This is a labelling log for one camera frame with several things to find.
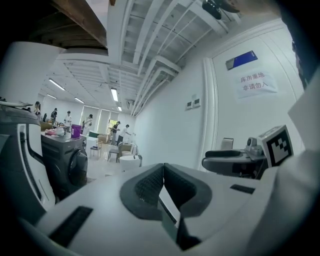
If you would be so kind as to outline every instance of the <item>ceiling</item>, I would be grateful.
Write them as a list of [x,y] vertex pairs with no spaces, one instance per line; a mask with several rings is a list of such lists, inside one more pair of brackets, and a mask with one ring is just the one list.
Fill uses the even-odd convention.
[[[95,10],[93,4],[99,5],[101,1],[104,0],[91,0],[90,7]],[[145,77],[155,56],[183,68],[190,50],[204,38],[223,37],[231,24],[240,24],[240,17],[234,13],[222,12],[222,20],[215,20],[202,9],[201,3],[200,0],[117,0],[115,6],[107,8],[107,21],[103,24],[107,27],[108,51],[66,50],[47,74],[40,94],[73,102],[77,97],[86,105],[115,111],[121,106],[125,113],[131,113],[138,94],[143,105],[159,83],[174,78],[161,72],[145,92],[142,85],[148,84],[145,81],[149,81],[158,68],[166,67],[175,76],[178,73],[157,61],[150,76]],[[49,78],[66,91],[49,82]],[[118,102],[113,100],[111,88],[117,89]]]

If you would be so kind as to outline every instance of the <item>sign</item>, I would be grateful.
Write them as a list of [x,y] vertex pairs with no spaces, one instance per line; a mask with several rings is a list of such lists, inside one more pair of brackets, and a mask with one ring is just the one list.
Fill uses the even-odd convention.
[[247,64],[249,62],[256,61],[258,57],[253,50],[246,52],[238,57],[234,57],[225,62],[226,69],[232,70],[233,68],[239,67],[241,65]]
[[264,68],[252,69],[235,75],[231,85],[237,99],[278,92],[273,75]]

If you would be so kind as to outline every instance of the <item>front-load washer door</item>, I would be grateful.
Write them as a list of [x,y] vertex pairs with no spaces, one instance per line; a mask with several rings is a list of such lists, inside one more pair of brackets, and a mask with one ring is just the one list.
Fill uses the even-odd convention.
[[72,185],[82,187],[87,183],[88,157],[84,149],[77,149],[70,157],[68,177]]

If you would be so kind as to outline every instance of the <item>paper sign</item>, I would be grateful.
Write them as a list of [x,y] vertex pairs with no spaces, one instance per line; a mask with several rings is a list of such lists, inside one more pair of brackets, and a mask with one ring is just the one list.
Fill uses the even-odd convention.
[[278,92],[276,80],[264,68],[239,73],[233,77],[231,83],[238,99]]

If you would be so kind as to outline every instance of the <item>wooden beam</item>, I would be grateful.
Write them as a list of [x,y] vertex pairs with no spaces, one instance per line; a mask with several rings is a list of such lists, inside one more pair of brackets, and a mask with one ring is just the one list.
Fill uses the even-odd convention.
[[51,0],[60,12],[77,23],[103,47],[107,47],[107,32],[86,0]]

